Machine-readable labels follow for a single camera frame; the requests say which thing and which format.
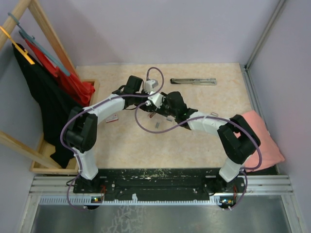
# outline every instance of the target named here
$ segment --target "gray metal surface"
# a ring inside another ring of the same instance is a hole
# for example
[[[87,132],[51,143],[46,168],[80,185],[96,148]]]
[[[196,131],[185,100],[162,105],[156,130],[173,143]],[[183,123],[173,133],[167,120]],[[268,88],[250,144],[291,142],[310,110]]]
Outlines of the gray metal surface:
[[[40,205],[32,233],[289,233],[281,197],[245,197],[233,211],[218,206],[100,206],[81,212]]]

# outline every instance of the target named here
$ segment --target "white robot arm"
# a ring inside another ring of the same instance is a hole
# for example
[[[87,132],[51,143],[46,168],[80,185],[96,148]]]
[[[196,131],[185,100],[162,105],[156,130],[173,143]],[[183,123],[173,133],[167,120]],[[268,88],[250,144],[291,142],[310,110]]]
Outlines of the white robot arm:
[[[64,134],[64,140],[77,152],[77,159],[81,160],[79,163],[79,167],[82,166],[80,167],[81,176],[87,180],[92,180],[98,173],[93,151],[97,125],[108,116],[134,104],[146,112],[155,112],[165,117],[173,116],[177,123],[187,120],[187,123],[180,126],[188,130],[204,131],[220,137],[228,158],[219,174],[226,182],[233,180],[239,174],[247,158],[256,150],[253,142],[243,132],[227,124],[227,122],[217,119],[217,117],[208,118],[210,115],[188,108],[179,92],[156,93],[148,96],[148,94],[154,93],[154,88],[157,86],[156,80],[147,80],[143,90],[139,93],[142,82],[141,78],[130,76],[127,84],[113,92],[107,99],[84,109],[75,108],[72,110],[69,119],[72,119],[79,112],[87,110],[87,113],[83,114],[81,118],[69,124]],[[244,128],[253,137],[257,145],[260,145],[260,140],[242,116],[236,115],[230,120]],[[236,137],[235,133],[241,133],[241,136]]]

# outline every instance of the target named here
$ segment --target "wooden frame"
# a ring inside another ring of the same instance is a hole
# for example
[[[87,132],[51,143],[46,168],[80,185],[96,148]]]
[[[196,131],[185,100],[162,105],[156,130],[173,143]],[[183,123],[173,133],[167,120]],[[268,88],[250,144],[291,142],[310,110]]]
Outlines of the wooden frame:
[[[62,43],[60,42],[55,30],[53,29],[51,23],[49,22],[45,12],[43,11],[39,0],[19,0],[18,4],[15,6],[11,12],[18,20],[24,14],[26,9],[29,9],[38,25],[40,26],[42,32],[46,36],[47,40],[51,44],[52,48],[55,50],[58,58],[61,63],[69,70],[71,73],[77,75],[75,67],[67,55]],[[8,17],[3,24],[3,28],[11,34],[16,22]],[[5,44],[8,37],[0,31],[0,50]],[[86,82],[91,82],[95,90],[99,89],[99,82],[97,80],[84,80]],[[96,102],[97,93],[92,96],[90,104]],[[30,158],[33,160],[30,171],[43,174],[76,174],[78,172],[78,165],[75,159],[72,159],[66,169],[62,169],[59,164],[57,164],[53,159],[50,158],[50,155],[55,151],[55,147],[43,140],[43,135],[41,137],[39,146],[37,150],[34,150],[25,144],[19,142],[10,135],[0,131],[0,143],[6,145],[7,147],[15,150],[16,152]]]

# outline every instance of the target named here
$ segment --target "beige floor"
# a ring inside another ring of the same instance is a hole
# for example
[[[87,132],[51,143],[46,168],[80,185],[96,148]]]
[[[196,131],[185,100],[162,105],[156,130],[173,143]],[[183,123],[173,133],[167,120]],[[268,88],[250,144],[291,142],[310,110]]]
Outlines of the beige floor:
[[[165,77],[163,92],[180,91],[188,107],[203,113],[216,112],[232,117],[251,110],[240,66],[228,64],[166,64],[82,66],[77,71],[83,79],[98,79],[98,101],[126,84],[130,75],[145,79],[149,67],[156,66]],[[157,71],[151,78],[160,81]],[[171,78],[216,78],[216,86],[172,85]],[[156,131],[174,124],[156,115],[139,111],[143,126]],[[221,167],[226,154],[219,138],[204,132],[177,128],[168,133],[151,134],[143,131],[134,119],[134,111],[121,111],[116,122],[102,122],[98,127],[96,161],[99,168],[164,168]]]

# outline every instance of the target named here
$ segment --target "pink cloth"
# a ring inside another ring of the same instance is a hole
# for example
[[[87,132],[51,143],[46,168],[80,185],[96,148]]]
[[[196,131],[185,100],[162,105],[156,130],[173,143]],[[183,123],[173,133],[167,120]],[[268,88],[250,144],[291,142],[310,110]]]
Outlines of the pink cloth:
[[[260,168],[254,170],[262,170],[268,167],[271,167],[277,163],[283,162],[285,158],[281,154],[279,148],[277,147],[276,143],[273,141],[269,132],[261,119],[261,117],[253,110],[247,112],[242,115],[253,131],[256,133],[258,138],[261,141],[261,145],[259,147],[260,152],[262,154],[262,165]],[[245,162],[245,167],[255,167],[257,166],[259,161],[258,153],[255,151],[254,154],[248,158]]]

